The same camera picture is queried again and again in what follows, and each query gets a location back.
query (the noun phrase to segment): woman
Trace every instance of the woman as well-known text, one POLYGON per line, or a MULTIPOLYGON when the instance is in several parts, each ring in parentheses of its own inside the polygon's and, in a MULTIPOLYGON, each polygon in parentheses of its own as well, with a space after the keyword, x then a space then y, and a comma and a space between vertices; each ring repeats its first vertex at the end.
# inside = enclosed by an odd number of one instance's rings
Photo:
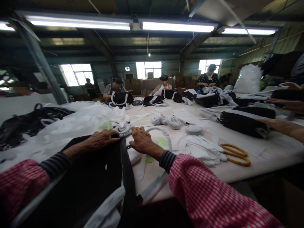
POLYGON ((123 81, 120 77, 114 75, 113 76, 113 84, 108 84, 105 87, 105 90, 103 92, 103 97, 107 101, 109 98, 111 98, 112 92, 126 92, 125 87, 122 85, 123 81))
POLYGON ((162 86, 164 89, 172 89, 172 85, 168 83, 169 78, 167 75, 163 74, 162 76, 159 77, 159 79, 161 83, 149 94, 149 96, 153 96, 156 92, 158 92, 161 89, 162 86))
POLYGON ((218 74, 214 73, 215 70, 216 65, 211 64, 208 67, 208 73, 201 74, 199 79, 196 80, 195 84, 200 86, 201 91, 204 87, 219 86, 218 74))

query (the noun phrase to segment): coiled white rope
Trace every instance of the coiled white rope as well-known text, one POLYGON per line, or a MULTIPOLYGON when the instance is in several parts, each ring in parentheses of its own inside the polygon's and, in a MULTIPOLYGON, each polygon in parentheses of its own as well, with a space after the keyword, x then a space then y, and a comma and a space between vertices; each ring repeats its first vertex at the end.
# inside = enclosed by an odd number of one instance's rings
POLYGON ((165 117, 163 114, 155 114, 151 121, 155 125, 168 125, 173 130, 178 130, 182 126, 180 119, 173 115, 165 117))
POLYGON ((131 124, 128 122, 120 123, 115 126, 114 130, 118 131, 120 136, 128 136, 132 134, 131 124))
POLYGON ((196 125, 188 125, 186 127, 186 133, 188 135, 200 135, 203 131, 203 128, 196 125))

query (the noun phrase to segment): seated worker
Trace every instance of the seated worker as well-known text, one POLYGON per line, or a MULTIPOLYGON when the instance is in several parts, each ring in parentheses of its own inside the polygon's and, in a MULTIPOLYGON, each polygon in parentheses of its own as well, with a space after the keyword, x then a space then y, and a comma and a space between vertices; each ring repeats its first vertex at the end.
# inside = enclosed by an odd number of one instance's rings
POLYGON ((167 75, 162 75, 159 77, 161 83, 149 94, 149 96, 153 96, 157 91, 160 90, 160 88, 163 86, 164 89, 172 89, 172 85, 170 85, 168 83, 168 76, 167 75))
POLYGON ((112 78, 112 83, 108 84, 105 87, 105 90, 103 92, 103 97, 107 101, 109 98, 111 98, 112 92, 126 92, 125 87, 122 85, 123 81, 120 77, 114 76, 112 78))
POLYGON ((216 65, 210 64, 208 73, 201 74, 199 79, 196 80, 195 84, 200 86, 201 91, 204 87, 219 86, 218 74, 214 73, 215 70, 216 65))
POLYGON ((97 96, 97 94, 95 92, 95 87, 91 83, 90 79, 86 79, 85 88, 86 88, 88 94, 91 96, 92 99, 98 98, 98 96, 97 96))

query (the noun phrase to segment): plastic wrap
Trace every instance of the plastic wrap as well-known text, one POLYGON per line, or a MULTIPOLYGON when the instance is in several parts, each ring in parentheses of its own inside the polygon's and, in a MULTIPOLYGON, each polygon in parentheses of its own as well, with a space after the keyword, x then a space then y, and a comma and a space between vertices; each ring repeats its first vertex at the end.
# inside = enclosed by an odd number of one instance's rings
POLYGON ((240 75, 235 83, 235 93, 256 93, 260 91, 261 81, 260 67, 253 64, 242 67, 240 75))

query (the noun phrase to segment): window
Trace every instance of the window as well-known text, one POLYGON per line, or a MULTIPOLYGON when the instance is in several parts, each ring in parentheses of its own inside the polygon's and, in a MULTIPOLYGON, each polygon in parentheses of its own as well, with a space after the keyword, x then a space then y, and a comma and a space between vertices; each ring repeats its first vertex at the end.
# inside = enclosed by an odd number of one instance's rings
POLYGON ((153 72, 154 78, 159 78, 162 75, 162 63, 161 62, 137 62, 137 78, 147 79, 148 73, 153 72))
POLYGON ((90 64, 63 64, 59 68, 68 86, 83 86, 87 78, 94 84, 90 64))
POLYGON ((216 65, 216 70, 214 73, 219 72, 219 67, 221 65, 221 60, 200 60, 199 61, 199 70, 202 71, 202 74, 208 72, 208 67, 210 64, 215 64, 216 65))

